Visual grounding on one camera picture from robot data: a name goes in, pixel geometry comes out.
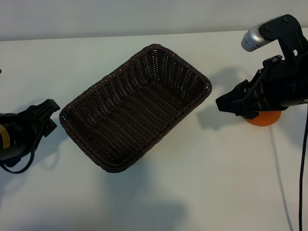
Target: white tabletop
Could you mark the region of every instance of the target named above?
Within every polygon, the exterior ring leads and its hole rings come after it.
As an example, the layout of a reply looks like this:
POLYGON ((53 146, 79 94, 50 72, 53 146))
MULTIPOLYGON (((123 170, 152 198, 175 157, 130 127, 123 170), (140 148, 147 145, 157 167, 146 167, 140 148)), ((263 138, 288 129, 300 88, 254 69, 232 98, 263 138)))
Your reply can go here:
MULTIPOLYGON (((54 113, 58 128, 42 139, 30 169, 21 175, 0 169, 0 230, 298 230, 306 106, 290 107, 276 124, 261 128, 219 112, 215 103, 251 80, 263 60, 282 54, 277 42, 244 51, 244 33, 0 42, 1 113, 47 98, 63 108, 152 43, 172 49, 213 84, 200 106, 117 174, 95 165, 66 135, 59 111, 54 113)), ((307 192, 305 177, 304 229, 307 192)))

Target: black wire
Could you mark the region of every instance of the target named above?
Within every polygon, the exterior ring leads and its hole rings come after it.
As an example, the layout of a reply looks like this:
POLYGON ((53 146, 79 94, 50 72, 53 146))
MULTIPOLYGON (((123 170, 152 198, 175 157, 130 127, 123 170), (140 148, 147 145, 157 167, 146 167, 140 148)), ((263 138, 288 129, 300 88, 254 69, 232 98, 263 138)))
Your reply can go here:
POLYGON ((299 212, 298 212, 299 231, 303 230, 303 227, 302 227, 302 225, 303 225, 302 224, 302 212, 303 212, 303 175, 304 175, 304 163, 305 163, 307 136, 308 136, 308 108, 307 108, 307 119, 306 119, 304 142, 303 142, 302 162, 301 162, 301 165, 300 165, 300 175, 299 175, 299 212))

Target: orange base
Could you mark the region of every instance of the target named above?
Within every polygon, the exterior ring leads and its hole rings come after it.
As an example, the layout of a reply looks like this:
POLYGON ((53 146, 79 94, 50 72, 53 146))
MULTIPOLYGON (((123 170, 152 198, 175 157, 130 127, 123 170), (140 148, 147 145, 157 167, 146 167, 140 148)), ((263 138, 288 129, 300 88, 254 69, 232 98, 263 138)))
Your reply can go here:
POLYGON ((259 116, 254 119, 248 119, 247 121, 253 125, 257 126, 268 126, 275 123, 281 115, 281 111, 276 112, 259 112, 259 116))

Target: brown wicker basket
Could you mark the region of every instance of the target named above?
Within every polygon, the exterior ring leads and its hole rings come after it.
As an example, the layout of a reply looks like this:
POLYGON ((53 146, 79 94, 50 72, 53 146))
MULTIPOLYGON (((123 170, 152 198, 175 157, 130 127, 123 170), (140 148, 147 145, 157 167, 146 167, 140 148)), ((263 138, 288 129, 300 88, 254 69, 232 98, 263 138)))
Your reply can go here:
POLYGON ((107 172, 133 165, 210 94, 210 81, 171 50, 135 54, 60 113, 66 133, 107 172))

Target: yellow label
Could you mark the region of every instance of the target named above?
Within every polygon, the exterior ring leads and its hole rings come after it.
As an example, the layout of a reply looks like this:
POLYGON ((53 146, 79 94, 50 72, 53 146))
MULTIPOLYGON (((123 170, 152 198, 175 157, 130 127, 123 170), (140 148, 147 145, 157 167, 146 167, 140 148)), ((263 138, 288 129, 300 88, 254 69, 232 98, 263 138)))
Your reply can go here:
POLYGON ((0 134, 3 140, 3 148, 9 148, 11 144, 10 135, 4 126, 0 124, 0 134))

